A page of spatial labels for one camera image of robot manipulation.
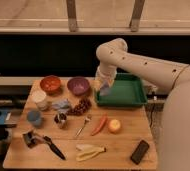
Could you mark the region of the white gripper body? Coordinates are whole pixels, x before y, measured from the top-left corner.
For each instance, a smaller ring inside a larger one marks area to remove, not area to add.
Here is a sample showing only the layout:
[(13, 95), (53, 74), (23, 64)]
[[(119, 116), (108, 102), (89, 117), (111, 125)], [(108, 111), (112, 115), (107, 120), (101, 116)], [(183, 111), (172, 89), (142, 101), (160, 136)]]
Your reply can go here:
[(102, 84), (107, 83), (108, 80), (115, 80), (117, 74), (116, 67), (101, 66), (97, 67), (95, 79), (101, 80)]

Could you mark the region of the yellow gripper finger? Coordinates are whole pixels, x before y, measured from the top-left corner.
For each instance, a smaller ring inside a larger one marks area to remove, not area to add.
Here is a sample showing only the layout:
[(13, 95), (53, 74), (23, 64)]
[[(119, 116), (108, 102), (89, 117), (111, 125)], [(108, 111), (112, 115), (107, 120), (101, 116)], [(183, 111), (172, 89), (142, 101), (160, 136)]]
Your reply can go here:
[(94, 79), (94, 89), (96, 91), (100, 91), (100, 88), (102, 86), (102, 82), (99, 79)]
[(114, 84), (114, 80), (108, 80), (107, 84), (108, 84), (108, 87), (111, 88)]

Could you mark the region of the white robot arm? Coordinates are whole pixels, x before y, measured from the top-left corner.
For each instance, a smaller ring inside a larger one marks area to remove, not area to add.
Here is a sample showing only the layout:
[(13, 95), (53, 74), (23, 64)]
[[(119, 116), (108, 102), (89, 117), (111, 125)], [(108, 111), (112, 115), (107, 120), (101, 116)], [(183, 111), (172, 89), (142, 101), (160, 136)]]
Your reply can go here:
[(112, 83), (119, 68), (169, 93), (162, 112), (158, 171), (190, 171), (190, 65), (129, 53), (122, 38), (99, 45), (95, 79)]

